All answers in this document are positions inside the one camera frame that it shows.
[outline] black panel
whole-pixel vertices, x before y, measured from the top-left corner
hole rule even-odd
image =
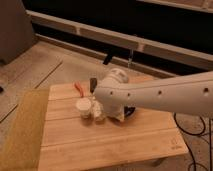
[[[38,25],[33,25],[37,33],[46,35],[49,37],[53,37],[58,40],[66,41],[72,44],[80,45],[89,49],[93,49],[96,51],[114,54],[114,56],[118,56],[124,59],[128,59],[130,51],[127,49],[119,48],[116,46],[112,46],[106,43],[97,42],[95,40],[78,37],[75,35],[71,35],[68,33],[60,32],[58,30],[45,28]],[[142,63],[148,66],[152,66],[155,68],[159,68],[168,72],[176,73],[179,75],[188,75],[194,73],[204,72],[202,69],[189,67],[184,64],[172,62],[169,60],[161,59],[158,57],[142,54],[135,52],[134,54],[134,62]]]
[[[23,0],[27,9],[213,54],[213,14],[136,0]]]

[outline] black cable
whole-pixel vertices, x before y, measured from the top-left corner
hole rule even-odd
[[[205,135],[206,135],[206,134],[204,134],[205,131],[206,131],[206,124],[205,124],[205,122],[204,122],[204,120],[203,120],[202,117],[199,117],[199,118],[200,118],[200,120],[201,120],[201,122],[202,122],[202,124],[203,124],[203,129],[202,129],[200,132],[198,132],[198,133],[191,133],[191,132],[186,131],[185,129],[183,129],[183,128],[179,125],[179,123],[178,123],[178,121],[177,121],[177,114],[174,113],[174,120],[175,120],[175,123],[176,123],[177,127],[178,127],[182,132],[184,132],[185,134],[188,134],[188,135],[191,135],[191,136],[196,136],[196,137],[202,137],[202,136],[205,136]],[[200,166],[200,167],[202,167],[203,169],[205,169],[206,171],[208,171],[208,169],[207,169],[203,164],[196,162],[195,157],[194,157],[194,155],[193,155],[193,152],[192,152],[191,148],[188,146],[187,143],[186,143],[186,145],[187,145],[187,147],[188,147],[188,149],[189,149],[189,153],[190,153],[190,156],[191,156],[191,158],[192,158],[192,163],[189,164],[189,166],[188,166],[188,171],[191,170],[191,167],[192,167],[192,166],[194,166],[194,171],[197,170],[197,166]]]
[[[191,135],[191,136],[201,136],[201,135],[203,135],[204,132],[206,131],[206,124],[205,124],[203,118],[202,118],[202,117],[199,117],[199,118],[200,118],[200,120],[201,120],[201,122],[202,122],[202,124],[203,124],[203,129],[202,129],[200,132],[198,132],[198,133],[191,133],[191,132],[186,131],[185,129],[183,129],[183,128],[179,125],[179,123],[177,122],[177,114],[174,113],[174,120],[175,120],[175,123],[176,123],[176,125],[178,126],[178,128],[179,128],[182,132],[184,132],[184,133],[186,133],[186,134],[188,134],[188,135]]]
[[[192,158],[192,163],[189,165],[188,171],[190,171],[192,165],[194,166],[194,171],[197,171],[196,160],[195,160],[195,157],[194,157],[194,155],[193,155],[193,152],[192,152],[191,148],[189,147],[189,145],[188,145],[187,143],[186,143],[186,146],[188,147],[188,149],[189,149],[189,154],[190,154],[190,156],[191,156],[191,158]]]
[[[194,165],[194,163],[191,163],[191,164],[189,165],[188,171],[191,171],[191,168],[192,168],[193,165]],[[204,170],[208,171],[207,167],[204,166],[203,164],[201,164],[201,163],[196,163],[196,165],[197,165],[197,166],[200,166],[200,167],[202,167]]]

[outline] white object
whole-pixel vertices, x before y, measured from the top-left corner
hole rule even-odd
[[[96,122],[101,122],[105,119],[106,116],[104,115],[102,110],[103,110],[102,105],[98,101],[94,100],[92,107],[92,114]]]
[[[213,118],[213,72],[147,81],[139,84],[113,69],[96,87],[94,95],[111,117],[123,106],[145,107]]]
[[[88,98],[80,98],[76,102],[76,108],[82,118],[89,118],[91,116],[92,102]]]

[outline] wooden plank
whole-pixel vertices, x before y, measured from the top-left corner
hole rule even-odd
[[[137,133],[175,128],[171,113],[138,109],[124,123],[106,120],[96,124],[79,118],[46,121],[42,146],[67,144],[91,139],[128,136]]]
[[[79,98],[51,100],[48,103],[46,121],[79,117],[75,104]]]
[[[22,1],[1,0],[0,60],[11,62],[36,43]]]
[[[177,129],[43,147],[39,171],[87,170],[187,153]]]
[[[84,96],[90,96],[89,84],[88,82],[81,83],[82,89],[84,91]],[[50,87],[49,100],[60,100],[69,99],[74,97],[80,97],[79,92],[75,89],[74,83],[63,84],[63,85],[53,85]]]
[[[69,25],[69,26],[74,26],[77,30],[77,35],[78,36],[83,36],[86,38],[91,38],[93,40],[101,41],[101,42],[106,42],[108,44],[114,45],[116,43],[117,46],[127,48],[127,49],[132,49],[138,52],[150,54],[150,55],[155,55],[163,59],[168,59],[171,61],[176,61],[179,63],[195,66],[198,68],[202,69],[208,69],[212,70],[213,69],[213,55],[203,53],[203,52],[198,52],[194,50],[189,50],[157,41],[152,41],[136,36],[131,36],[107,29],[102,29],[86,24],[81,24],[77,23],[74,21],[70,20],[65,20],[57,17],[53,17],[50,15],[45,15],[33,11],[27,11],[27,13],[33,17],[36,18],[34,20],[35,24],[39,24],[39,20],[46,20],[46,22],[56,22],[58,25]],[[153,54],[152,51],[147,50],[150,49],[149,46],[151,46],[151,49],[156,48],[156,53]],[[193,63],[191,61],[194,60],[201,60],[202,62],[196,62]]]
[[[130,78],[130,82],[139,83],[143,81],[153,80],[152,76],[140,76]],[[81,86],[84,90],[85,96],[90,96],[89,83],[81,82]],[[80,97],[79,92],[75,89],[74,83],[71,84],[59,84],[50,87],[49,100],[69,99],[74,97]]]

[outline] wood grain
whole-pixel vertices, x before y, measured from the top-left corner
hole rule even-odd
[[[176,128],[170,113],[137,110],[124,123],[107,120],[96,124],[78,118],[48,121],[44,127],[42,146],[67,144],[91,139],[110,138],[155,130]]]
[[[177,129],[43,147],[39,171],[87,170],[187,152]]]
[[[153,77],[130,79],[131,83]],[[81,83],[85,94],[89,83]],[[138,108],[124,123],[82,120],[73,83],[50,89],[39,170],[88,170],[187,153],[171,113]]]

